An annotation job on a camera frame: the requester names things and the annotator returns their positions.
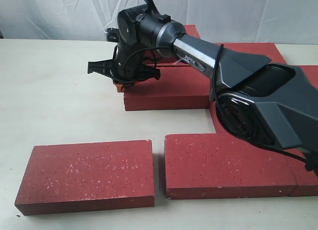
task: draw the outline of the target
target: white table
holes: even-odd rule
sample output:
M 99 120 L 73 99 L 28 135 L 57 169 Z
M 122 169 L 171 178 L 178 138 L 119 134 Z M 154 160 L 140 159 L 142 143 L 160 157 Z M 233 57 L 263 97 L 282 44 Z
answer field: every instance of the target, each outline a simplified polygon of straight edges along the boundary
M 86 74 L 113 47 L 0 40 L 1 230 L 318 229 L 317 197 L 173 201 L 158 187 L 155 208 L 22 216 L 14 200 L 35 145 L 151 139 L 158 156 L 167 134 L 215 131 L 206 110 L 125 112 L 110 79 Z M 278 48 L 289 64 L 318 65 L 318 46 Z

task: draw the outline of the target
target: wire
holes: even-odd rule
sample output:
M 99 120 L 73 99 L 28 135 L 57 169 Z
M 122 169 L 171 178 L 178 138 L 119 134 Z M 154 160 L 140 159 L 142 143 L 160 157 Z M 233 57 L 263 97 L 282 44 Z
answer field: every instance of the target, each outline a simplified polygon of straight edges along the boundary
M 222 51 L 223 51 L 223 47 L 224 47 L 223 44 L 220 45 L 219 50 L 217 52 L 215 65 L 214 65 L 214 72 L 213 72 L 213 76 L 212 76 L 212 85 L 213 85 L 212 86 L 212 92 L 213 92 L 213 96 L 214 96 L 214 99 L 215 99 L 215 106 L 216 106 L 216 109 L 219 111 L 219 114 L 223 117 L 224 122 L 226 123 L 225 125 L 222 125 L 222 126 L 225 129 L 227 129 L 227 131 L 230 132 L 233 136 L 235 136 L 237 138 L 240 138 L 240 139 L 250 143 L 251 145 L 253 145 L 253 146 L 257 147 L 257 148 L 260 148 L 260 149 L 263 149 L 263 150 L 267 150 L 267 151 L 271 151 L 271 152 L 275 152 L 275 153 L 279 153 L 279 154 L 283 154 L 285 156 L 300 160 L 300 161 L 302 161 L 302 162 L 304 162 L 306 164 L 306 169 L 307 170 L 313 170 L 314 166 L 312 165 L 312 163 L 309 163 L 305 158 L 302 158 L 302 157 L 300 157 L 298 155 L 295 155 L 295 154 L 292 154 L 292 153 L 289 153 L 289 152 L 281 151 L 281 150 L 276 149 L 276 148 L 265 147 L 263 145 L 254 143 L 251 139 L 242 138 L 241 136 L 236 135 L 235 133 L 233 133 L 233 131 L 229 130 L 229 127 L 231 127 L 231 128 L 234 128 L 234 130 L 236 130 L 237 133 L 239 133 L 238 129 L 234 125 L 231 124 L 231 122 L 229 121 L 228 117 L 226 116 L 223 108 L 221 107 L 220 102 L 219 102 L 219 97 L 218 97 L 217 91 L 216 91 L 217 75 L 218 75 L 218 72 L 219 72 L 219 63 L 220 63 L 220 58 L 221 58 L 221 54 L 222 54 Z
M 127 64 L 129 63 L 129 61 L 130 61 L 136 54 L 138 54 L 138 53 L 140 53 L 140 52 L 143 52 L 143 51 L 152 51 L 153 56 L 154 56 L 154 58 L 156 59 L 156 56 L 155 56 L 153 50 L 163 50 L 163 49 L 170 50 L 171 47 L 169 47 L 169 46 L 159 46 L 159 47 L 154 47 L 154 48 L 144 48 L 144 49 L 137 50 L 136 52 L 133 52 L 133 53 L 128 57 L 127 61 L 126 61 L 125 64 L 124 64 L 124 67 L 123 67 L 124 74 L 126 75 L 126 72 L 127 72 L 127 71 L 126 71 L 126 66 L 127 66 Z

